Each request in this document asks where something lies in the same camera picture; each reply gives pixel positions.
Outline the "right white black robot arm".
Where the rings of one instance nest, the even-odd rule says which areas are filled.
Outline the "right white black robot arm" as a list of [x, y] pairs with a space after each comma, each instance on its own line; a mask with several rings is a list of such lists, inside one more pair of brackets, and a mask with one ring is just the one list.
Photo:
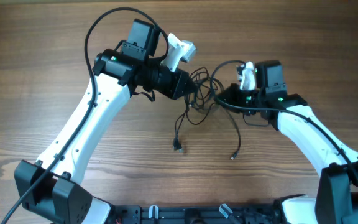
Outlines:
[[214, 94], [223, 108], [260, 114], [290, 139], [319, 175], [315, 198], [304, 194], [275, 201], [276, 223], [358, 223], [358, 152], [340, 141], [298, 94], [288, 94], [278, 60], [237, 60], [238, 83]]

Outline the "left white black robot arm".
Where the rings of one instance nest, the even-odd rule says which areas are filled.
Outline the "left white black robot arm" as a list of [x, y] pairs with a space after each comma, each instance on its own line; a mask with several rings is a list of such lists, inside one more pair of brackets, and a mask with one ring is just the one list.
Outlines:
[[173, 100], [195, 91], [180, 62], [189, 62], [194, 43], [165, 33], [155, 22], [134, 20], [126, 40], [91, 63], [86, 93], [66, 125], [35, 162], [14, 172], [19, 203], [54, 223], [116, 223], [113, 204], [91, 195], [81, 183], [103, 134], [137, 87], [149, 100], [161, 93]]

